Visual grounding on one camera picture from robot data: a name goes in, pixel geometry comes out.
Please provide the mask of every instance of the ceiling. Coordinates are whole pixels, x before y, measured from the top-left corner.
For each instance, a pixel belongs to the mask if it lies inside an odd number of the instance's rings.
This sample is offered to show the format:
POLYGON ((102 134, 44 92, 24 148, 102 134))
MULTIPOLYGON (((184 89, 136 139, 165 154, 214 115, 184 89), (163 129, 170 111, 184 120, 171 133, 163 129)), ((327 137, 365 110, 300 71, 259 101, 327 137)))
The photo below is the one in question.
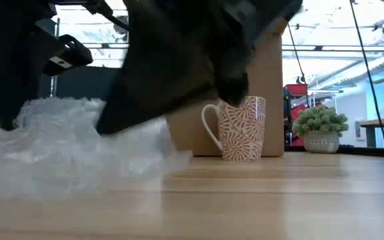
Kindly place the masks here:
MULTIPOLYGON (((354 10, 364 45, 384 46, 381 28, 375 29, 375 25, 380 26, 384 21, 384 3, 380 0, 356 2, 354 10)), ((360 45, 349 0, 303 0, 302 12, 294 16, 289 24, 296 45, 360 45)), ((292 44, 288 29, 283 34, 283 44, 292 44)), ((295 83, 296 77, 301 74, 295 53, 284 52, 283 58, 284 85, 295 83)), ((312 57, 301 59, 303 72, 307 76, 334 72, 352 62, 344 60, 341 53, 316 52, 312 57)))
MULTIPOLYGON (((122 0, 106 0, 114 9, 114 15, 127 15, 122 0)), ((384 20, 384 3, 380 0, 356 0, 354 9, 360 32, 365 45, 384 45, 381 29, 375 30, 376 23, 384 20)), ((82 7, 58 6, 60 35, 70 34, 82 43, 124 43, 123 35, 118 34, 113 24, 100 15, 91 15, 82 7)), ((303 0, 302 12, 290 21, 293 39, 296 45, 359 45, 349 0, 303 0)), ((283 44, 292 44, 288 29, 283 34, 283 44)), ((92 49, 96 59, 94 65, 119 67, 125 51, 110 49, 92 49)), ((306 75, 329 73, 352 62, 338 55, 315 53, 301 60, 306 75)), ((300 75, 300 69, 292 51, 283 53, 284 84, 294 83, 300 75)))

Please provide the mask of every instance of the potted plant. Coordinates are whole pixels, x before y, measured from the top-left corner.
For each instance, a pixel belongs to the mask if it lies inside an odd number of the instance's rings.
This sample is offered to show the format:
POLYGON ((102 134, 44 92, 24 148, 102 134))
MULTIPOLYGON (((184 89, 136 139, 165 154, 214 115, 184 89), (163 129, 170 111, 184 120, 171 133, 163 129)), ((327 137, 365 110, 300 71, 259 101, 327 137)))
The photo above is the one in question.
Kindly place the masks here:
POLYGON ((336 114, 334 108, 320 105, 300 112, 293 123, 293 132, 303 137, 308 152, 335 153, 342 131, 349 129, 346 121, 344 114, 336 114))

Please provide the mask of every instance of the mug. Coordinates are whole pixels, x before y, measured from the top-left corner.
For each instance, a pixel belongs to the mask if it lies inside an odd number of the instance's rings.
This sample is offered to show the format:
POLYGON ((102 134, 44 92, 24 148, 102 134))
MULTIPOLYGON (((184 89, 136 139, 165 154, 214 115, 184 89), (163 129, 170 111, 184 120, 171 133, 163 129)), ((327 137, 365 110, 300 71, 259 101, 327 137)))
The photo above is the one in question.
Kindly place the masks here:
POLYGON ((224 101, 218 105, 206 105, 201 118, 205 130, 228 161, 252 161, 260 159, 265 135, 266 100, 262 97, 247 96, 240 107, 230 106, 224 101), (211 132, 205 121, 205 113, 216 112, 219 139, 211 132))

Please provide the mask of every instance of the white plant pot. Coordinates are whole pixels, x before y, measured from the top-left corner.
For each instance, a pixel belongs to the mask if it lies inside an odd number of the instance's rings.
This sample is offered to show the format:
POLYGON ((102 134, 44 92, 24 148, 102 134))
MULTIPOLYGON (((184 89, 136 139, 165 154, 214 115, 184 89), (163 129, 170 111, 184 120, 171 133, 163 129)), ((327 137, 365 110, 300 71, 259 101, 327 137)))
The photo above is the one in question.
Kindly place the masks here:
POLYGON ((339 150, 339 135, 310 131, 304 136, 305 149, 310 153, 336 153, 339 150))

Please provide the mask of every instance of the orange leaf pattern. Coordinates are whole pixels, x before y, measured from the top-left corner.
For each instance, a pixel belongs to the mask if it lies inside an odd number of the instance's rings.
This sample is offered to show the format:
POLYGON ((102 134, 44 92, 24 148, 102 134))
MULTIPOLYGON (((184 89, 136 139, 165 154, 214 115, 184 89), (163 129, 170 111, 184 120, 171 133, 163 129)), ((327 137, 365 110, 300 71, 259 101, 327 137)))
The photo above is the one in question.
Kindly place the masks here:
POLYGON ((260 159, 265 136, 265 104, 262 97, 247 97, 240 107, 220 102, 219 138, 223 159, 260 159))

